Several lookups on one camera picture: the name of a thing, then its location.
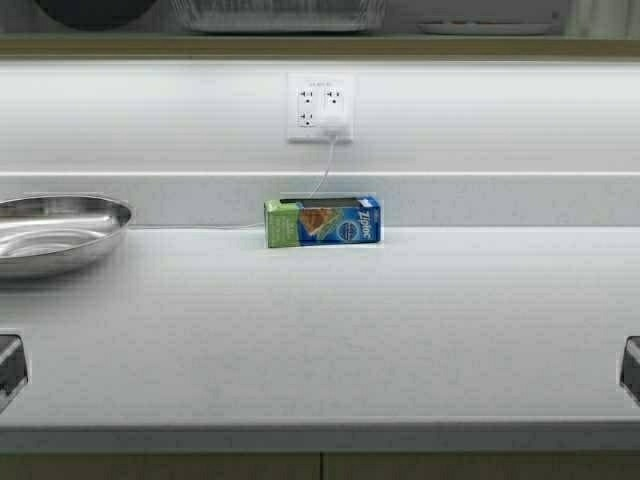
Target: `cabinet door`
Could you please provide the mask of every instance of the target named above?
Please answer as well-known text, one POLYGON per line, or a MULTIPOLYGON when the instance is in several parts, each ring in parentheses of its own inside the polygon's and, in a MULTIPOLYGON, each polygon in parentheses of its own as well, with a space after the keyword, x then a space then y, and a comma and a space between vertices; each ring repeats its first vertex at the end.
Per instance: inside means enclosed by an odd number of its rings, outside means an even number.
POLYGON ((640 453, 332 455, 331 480, 609 480, 637 478, 640 453))
POLYGON ((319 455, 0 456, 2 480, 320 480, 319 455))

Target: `white countertop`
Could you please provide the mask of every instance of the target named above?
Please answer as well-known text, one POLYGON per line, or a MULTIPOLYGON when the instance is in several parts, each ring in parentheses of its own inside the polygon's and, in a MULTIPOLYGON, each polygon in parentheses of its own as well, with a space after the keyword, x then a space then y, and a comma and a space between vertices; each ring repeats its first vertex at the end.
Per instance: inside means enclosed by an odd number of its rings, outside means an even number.
MULTIPOLYGON (((516 425, 623 448, 616 428, 640 432, 618 386, 639 292, 640 229, 391 229, 286 250, 262 231, 135 230, 88 270, 0 285, 0 332, 31 364, 0 450, 472 449, 516 425)), ((538 445, 512 433, 495 448, 538 445)))

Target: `wall outlet cover plate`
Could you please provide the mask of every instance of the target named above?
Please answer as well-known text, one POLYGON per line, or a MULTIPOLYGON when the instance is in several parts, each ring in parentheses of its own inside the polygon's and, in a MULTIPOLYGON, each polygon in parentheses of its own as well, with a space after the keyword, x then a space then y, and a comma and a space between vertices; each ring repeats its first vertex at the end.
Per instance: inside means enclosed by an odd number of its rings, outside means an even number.
POLYGON ((287 139, 290 142, 326 142, 317 124, 323 116, 340 114, 349 124, 341 143, 352 142, 354 132, 355 77, 345 74, 289 74, 287 88, 287 139))

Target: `ziploc logo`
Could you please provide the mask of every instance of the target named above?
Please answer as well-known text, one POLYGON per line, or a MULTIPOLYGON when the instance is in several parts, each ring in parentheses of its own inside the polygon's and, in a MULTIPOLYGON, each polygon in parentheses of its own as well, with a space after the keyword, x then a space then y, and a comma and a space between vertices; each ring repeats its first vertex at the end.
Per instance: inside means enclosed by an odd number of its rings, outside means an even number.
POLYGON ((369 212, 358 212, 360 217, 360 226, 362 227, 362 236, 366 240, 371 240, 371 214, 369 212))

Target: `shelf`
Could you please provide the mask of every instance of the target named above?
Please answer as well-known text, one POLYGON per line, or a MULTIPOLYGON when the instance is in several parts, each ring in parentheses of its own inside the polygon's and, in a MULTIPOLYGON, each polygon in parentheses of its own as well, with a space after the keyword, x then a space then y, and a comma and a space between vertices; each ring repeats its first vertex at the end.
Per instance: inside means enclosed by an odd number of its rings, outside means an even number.
POLYGON ((550 58, 640 59, 638 40, 561 37, 174 36, 0 37, 3 58, 550 58))

